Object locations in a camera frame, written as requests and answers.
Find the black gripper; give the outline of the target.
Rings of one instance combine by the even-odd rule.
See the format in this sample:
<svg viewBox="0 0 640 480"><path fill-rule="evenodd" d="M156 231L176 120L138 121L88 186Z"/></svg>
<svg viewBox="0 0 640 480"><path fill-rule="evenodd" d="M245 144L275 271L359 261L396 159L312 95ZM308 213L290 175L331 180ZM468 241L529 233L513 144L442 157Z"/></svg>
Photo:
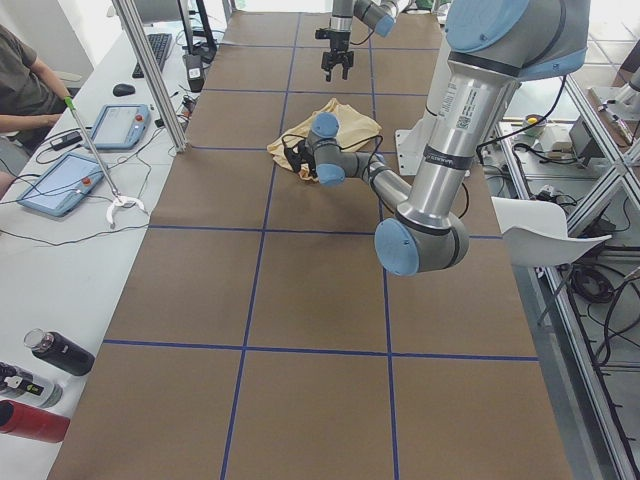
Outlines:
<svg viewBox="0 0 640 480"><path fill-rule="evenodd" d="M300 173L303 167L309 173L313 171L313 156L309 153L305 140L299 140L294 146L284 146L284 156L294 173Z"/></svg>
<svg viewBox="0 0 640 480"><path fill-rule="evenodd" d="M350 35L350 30L320 28L315 31L317 40L328 40L330 45L330 50L323 53L321 60L326 82L331 82L332 69L336 65L342 66L342 79L348 79L349 71L354 65L354 53L349 50Z"/></svg>

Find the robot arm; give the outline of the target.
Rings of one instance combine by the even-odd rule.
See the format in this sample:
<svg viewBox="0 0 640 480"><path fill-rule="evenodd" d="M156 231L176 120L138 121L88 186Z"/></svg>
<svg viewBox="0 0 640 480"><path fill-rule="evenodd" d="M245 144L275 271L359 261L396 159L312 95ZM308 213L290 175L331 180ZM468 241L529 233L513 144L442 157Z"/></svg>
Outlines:
<svg viewBox="0 0 640 480"><path fill-rule="evenodd" d="M486 134L495 126L502 91L523 81L578 70L587 50L586 1L456 1L440 53L449 78L415 179L404 181L376 153L350 152L337 140L335 115L323 112L285 157L321 184L367 183L392 216L375 231L382 266L399 276L459 263L468 233L452 206Z"/></svg>
<svg viewBox="0 0 640 480"><path fill-rule="evenodd" d="M348 78L349 69L354 65L354 53L350 50L353 19L360 20L371 33L386 37L393 29L400 13L408 8L411 1L340 0L332 3L329 24L315 32L317 40L328 40L329 50L324 52L321 69L325 80L331 81L333 69L342 67L342 79Z"/></svg>

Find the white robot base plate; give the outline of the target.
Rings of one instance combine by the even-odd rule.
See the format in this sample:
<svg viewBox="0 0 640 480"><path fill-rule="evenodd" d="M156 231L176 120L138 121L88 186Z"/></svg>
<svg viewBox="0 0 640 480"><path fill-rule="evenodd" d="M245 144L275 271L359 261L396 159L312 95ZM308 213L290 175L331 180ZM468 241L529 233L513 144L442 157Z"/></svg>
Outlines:
<svg viewBox="0 0 640 480"><path fill-rule="evenodd" d="M435 127L437 115L428 107L411 129L398 129L394 140L402 176L415 176L421 165L425 147Z"/></svg>

